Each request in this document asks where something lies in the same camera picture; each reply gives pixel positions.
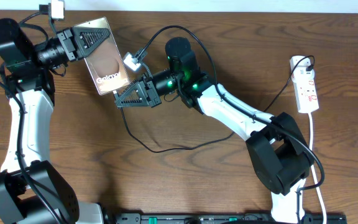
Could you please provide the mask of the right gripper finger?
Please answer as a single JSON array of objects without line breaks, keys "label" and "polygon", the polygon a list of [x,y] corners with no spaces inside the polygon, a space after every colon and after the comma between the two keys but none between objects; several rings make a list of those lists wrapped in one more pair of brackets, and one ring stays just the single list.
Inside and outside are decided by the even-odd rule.
[{"label": "right gripper finger", "polygon": [[125,87],[125,89],[123,89],[119,92],[120,95],[130,94],[132,91],[137,91],[138,93],[141,93],[144,95],[146,79],[147,78],[145,76],[136,78],[135,80],[130,82],[130,84],[127,87]]},{"label": "right gripper finger", "polygon": [[150,106],[149,95],[145,87],[145,94],[132,91],[130,94],[120,95],[115,94],[115,104],[118,108],[135,107],[135,106]]}]

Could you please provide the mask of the Galaxy S25 Ultra smartphone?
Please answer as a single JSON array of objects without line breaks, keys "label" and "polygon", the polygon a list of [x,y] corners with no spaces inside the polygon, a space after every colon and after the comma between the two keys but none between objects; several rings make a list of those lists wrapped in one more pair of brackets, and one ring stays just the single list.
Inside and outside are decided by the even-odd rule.
[{"label": "Galaxy S25 Ultra smartphone", "polygon": [[124,67],[112,30],[105,17],[86,21],[74,27],[107,28],[111,35],[85,58],[86,65],[99,95],[128,86],[129,76]]}]

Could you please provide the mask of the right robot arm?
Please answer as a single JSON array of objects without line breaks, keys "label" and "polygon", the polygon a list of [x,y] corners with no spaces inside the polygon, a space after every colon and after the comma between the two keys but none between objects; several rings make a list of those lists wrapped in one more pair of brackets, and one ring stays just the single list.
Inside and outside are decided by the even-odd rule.
[{"label": "right robot arm", "polygon": [[116,106],[154,107],[161,96],[176,91],[187,107],[220,121],[246,142],[256,176],[272,193],[272,218],[301,223],[305,217],[301,190],[314,157],[295,120],[286,113],[260,111],[230,94],[201,71],[188,39],[170,39],[165,53],[169,68],[145,74],[115,93]]}]

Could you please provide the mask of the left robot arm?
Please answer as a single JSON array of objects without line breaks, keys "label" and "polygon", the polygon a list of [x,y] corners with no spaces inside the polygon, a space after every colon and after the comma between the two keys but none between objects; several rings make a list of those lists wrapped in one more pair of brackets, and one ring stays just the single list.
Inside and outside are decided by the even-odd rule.
[{"label": "left robot arm", "polygon": [[0,19],[0,86],[12,113],[6,158],[0,169],[4,223],[113,223],[99,203],[80,202],[50,162],[50,119],[59,67],[88,57],[111,36],[108,28],[74,26],[41,44],[26,23]]}]

